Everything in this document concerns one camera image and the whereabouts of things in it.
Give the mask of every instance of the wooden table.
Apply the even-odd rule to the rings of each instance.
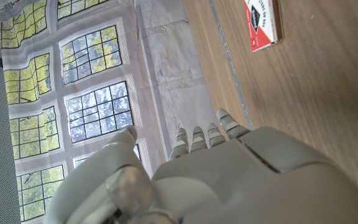
[[[358,184],[358,1],[281,1],[284,40],[252,53],[244,2],[211,0],[253,128],[272,126]],[[247,120],[208,0],[184,0],[214,109]]]

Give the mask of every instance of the curtain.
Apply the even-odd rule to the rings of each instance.
[[[214,121],[181,1],[20,0],[0,37],[24,223],[121,127],[151,176],[179,126]]]

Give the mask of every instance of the robot finger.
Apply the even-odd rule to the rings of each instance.
[[[206,146],[205,143],[203,130],[199,126],[195,127],[193,131],[193,144],[191,145],[190,152],[195,152],[197,150],[207,149],[207,148],[208,147]]]
[[[250,132],[249,129],[241,126],[236,120],[224,109],[218,109],[216,112],[224,131],[229,136],[229,139],[236,139],[244,134]]]
[[[208,125],[208,137],[209,137],[209,145],[211,147],[226,142],[224,136],[221,134],[218,127],[214,123],[210,123]]]
[[[175,141],[175,145],[173,146],[173,151],[169,160],[176,159],[181,157],[185,154],[188,154],[188,141],[187,141],[187,134],[183,128],[179,128],[177,131],[177,138]]]

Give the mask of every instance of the gray robotic hand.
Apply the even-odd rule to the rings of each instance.
[[[180,128],[170,161],[152,179],[121,129],[77,167],[50,202],[45,223],[358,223],[358,188],[327,157],[272,128],[250,131],[217,112],[188,147]]]

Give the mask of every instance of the window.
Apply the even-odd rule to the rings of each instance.
[[[116,26],[79,37],[62,47],[65,84],[121,65]]]
[[[55,108],[40,115],[11,119],[11,136],[15,159],[35,156],[60,147]]]
[[[57,6],[57,17],[58,19],[61,19],[104,1],[106,0],[59,0]]]
[[[16,177],[22,222],[45,214],[51,197],[64,178],[63,166]]]
[[[5,87],[8,104],[28,103],[50,91],[49,54],[30,60],[29,66],[20,70],[6,70]]]
[[[135,147],[134,147],[134,153],[135,153],[136,157],[140,160],[140,162],[142,162],[142,159],[140,158],[140,151],[139,151],[139,145],[138,144],[136,144]],[[83,159],[78,159],[77,161],[75,161],[74,168],[77,168],[86,159],[87,158],[83,158]]]
[[[27,5],[17,17],[0,23],[1,47],[15,48],[22,40],[47,28],[45,6],[47,0]]]
[[[133,124],[126,82],[66,101],[71,140],[78,142]]]

